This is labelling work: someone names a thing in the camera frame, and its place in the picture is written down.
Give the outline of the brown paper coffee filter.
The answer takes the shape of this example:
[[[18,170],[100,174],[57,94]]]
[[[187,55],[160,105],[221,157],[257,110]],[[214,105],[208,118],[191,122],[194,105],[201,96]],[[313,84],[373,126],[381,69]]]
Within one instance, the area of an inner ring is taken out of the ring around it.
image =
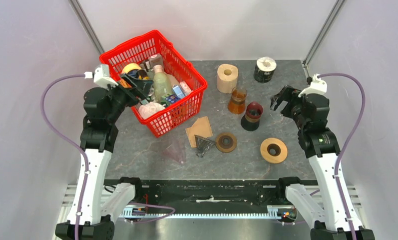
[[[198,118],[196,122],[185,129],[190,146],[196,148],[195,135],[200,137],[209,138],[213,136],[213,132],[207,116]]]

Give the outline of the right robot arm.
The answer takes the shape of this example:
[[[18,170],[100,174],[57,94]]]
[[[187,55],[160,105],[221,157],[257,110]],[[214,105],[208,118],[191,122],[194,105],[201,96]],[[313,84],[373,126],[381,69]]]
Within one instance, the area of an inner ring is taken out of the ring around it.
[[[330,101],[322,93],[303,93],[289,85],[271,97],[271,109],[286,102],[282,115],[294,120],[298,141],[317,178],[322,205],[307,192],[298,177],[282,177],[276,200],[291,203],[310,228],[313,240],[373,240],[352,204],[341,171],[341,150],[335,134],[327,127]]]

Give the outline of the dark glass fluted dripper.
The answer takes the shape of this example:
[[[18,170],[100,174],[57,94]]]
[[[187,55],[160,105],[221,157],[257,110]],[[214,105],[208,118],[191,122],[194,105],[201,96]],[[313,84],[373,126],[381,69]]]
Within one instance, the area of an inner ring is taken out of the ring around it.
[[[208,139],[206,137],[202,137],[199,135],[195,135],[196,142],[196,155],[200,158],[212,147],[215,146],[216,142],[214,140]]]

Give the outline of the light wooden ring holder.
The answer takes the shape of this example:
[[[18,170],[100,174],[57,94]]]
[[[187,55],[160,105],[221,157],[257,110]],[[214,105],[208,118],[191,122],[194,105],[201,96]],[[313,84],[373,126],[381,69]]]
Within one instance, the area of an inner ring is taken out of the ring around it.
[[[283,162],[288,155],[288,149],[284,142],[277,138],[267,138],[260,145],[262,158],[270,164]]]

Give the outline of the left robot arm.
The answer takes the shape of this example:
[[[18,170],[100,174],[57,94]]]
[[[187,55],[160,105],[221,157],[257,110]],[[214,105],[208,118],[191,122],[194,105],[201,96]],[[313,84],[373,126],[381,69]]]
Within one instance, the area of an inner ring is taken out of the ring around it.
[[[116,122],[127,107],[145,100],[152,81],[123,74],[129,87],[107,80],[104,86],[84,94],[83,130],[77,148],[81,153],[75,198],[67,220],[58,223],[55,235],[62,240],[111,240],[115,223],[128,203],[138,204],[144,191],[137,177],[122,177],[102,202],[105,172],[111,159],[118,129]]]

